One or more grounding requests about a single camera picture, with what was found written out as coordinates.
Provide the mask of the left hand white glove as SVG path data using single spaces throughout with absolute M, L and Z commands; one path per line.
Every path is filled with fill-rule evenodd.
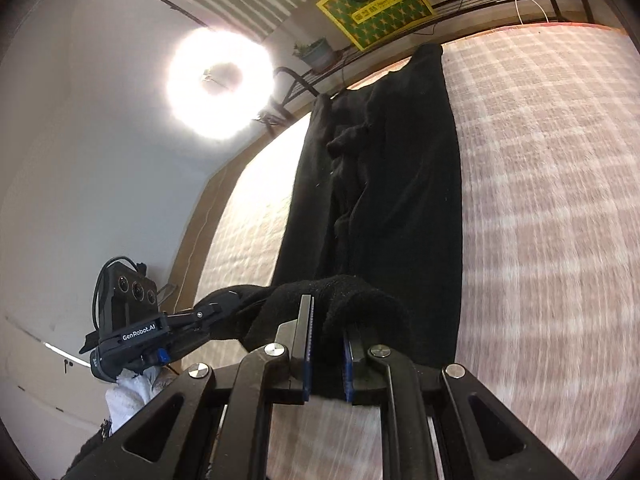
M 138 374 L 123 370 L 116 378 L 116 384 L 105 393 L 108 418 L 111 422 L 111 436 L 149 404 L 176 377 L 167 368 L 152 366 Z

